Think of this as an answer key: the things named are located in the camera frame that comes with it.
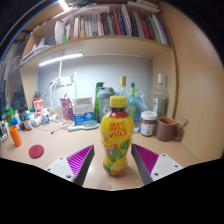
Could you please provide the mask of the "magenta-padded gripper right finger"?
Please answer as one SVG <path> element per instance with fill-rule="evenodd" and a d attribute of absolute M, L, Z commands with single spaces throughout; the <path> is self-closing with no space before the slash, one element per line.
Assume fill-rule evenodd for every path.
<path fill-rule="evenodd" d="M 166 153 L 158 155 L 137 144 L 131 145 L 131 154 L 144 185 L 182 169 L 182 166 Z"/>

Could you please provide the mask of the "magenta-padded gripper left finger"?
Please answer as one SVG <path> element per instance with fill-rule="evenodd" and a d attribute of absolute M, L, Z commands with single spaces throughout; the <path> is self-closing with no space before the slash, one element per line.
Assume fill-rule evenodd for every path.
<path fill-rule="evenodd" d="M 94 155 L 94 146 L 90 145 L 68 157 L 58 158 L 46 171 L 82 186 Z"/>

